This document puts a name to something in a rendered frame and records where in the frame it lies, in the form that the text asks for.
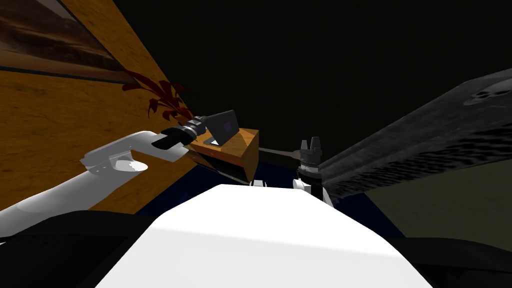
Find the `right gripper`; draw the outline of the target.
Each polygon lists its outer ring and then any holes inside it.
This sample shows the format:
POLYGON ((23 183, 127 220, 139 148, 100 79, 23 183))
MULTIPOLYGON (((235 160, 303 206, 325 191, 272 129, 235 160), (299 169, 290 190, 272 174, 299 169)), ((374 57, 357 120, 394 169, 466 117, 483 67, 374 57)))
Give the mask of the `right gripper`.
POLYGON ((311 138, 310 146, 306 139, 301 141, 299 150, 299 159, 301 162, 320 162, 323 151, 321 150, 320 138, 314 136, 311 138))

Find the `wooden desk with laptop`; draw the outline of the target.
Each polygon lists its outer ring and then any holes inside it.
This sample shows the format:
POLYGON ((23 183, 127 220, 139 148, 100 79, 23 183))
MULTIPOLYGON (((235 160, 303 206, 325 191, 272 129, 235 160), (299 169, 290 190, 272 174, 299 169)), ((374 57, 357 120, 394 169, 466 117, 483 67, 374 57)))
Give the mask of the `wooden desk with laptop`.
POLYGON ((203 117, 205 134, 189 145, 187 156, 203 167, 250 184, 259 163, 260 133, 240 128, 233 110, 203 117))

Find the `brown framed wall picture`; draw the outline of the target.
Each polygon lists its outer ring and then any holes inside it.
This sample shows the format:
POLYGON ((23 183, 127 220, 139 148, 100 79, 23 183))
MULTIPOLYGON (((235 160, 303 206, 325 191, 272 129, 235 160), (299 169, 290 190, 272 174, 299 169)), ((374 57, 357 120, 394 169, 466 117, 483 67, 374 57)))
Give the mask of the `brown framed wall picture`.
POLYGON ((61 0, 0 0, 0 71, 137 83, 61 0))

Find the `dark red plant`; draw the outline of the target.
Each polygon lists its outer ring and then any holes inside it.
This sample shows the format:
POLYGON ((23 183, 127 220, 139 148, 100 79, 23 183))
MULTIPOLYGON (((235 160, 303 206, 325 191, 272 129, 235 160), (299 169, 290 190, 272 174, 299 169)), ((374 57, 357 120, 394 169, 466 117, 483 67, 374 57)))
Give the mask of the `dark red plant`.
POLYGON ((122 89, 125 92, 145 90, 153 95, 148 101, 147 112, 156 114, 158 109, 162 108, 161 116, 166 121, 170 122, 171 119, 175 119, 179 124, 183 124, 195 116, 194 112, 185 105, 180 97, 180 92, 185 90, 182 85, 167 80, 155 82, 135 71, 127 69, 123 71, 139 82, 138 84, 124 84, 122 89))

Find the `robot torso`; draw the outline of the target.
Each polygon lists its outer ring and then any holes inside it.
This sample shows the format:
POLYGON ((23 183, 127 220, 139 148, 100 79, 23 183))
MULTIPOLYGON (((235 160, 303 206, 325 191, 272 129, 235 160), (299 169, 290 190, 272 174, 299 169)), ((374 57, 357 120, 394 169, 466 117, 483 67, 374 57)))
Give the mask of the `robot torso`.
POLYGON ((217 185, 160 215, 95 288, 432 288, 300 189, 217 185))

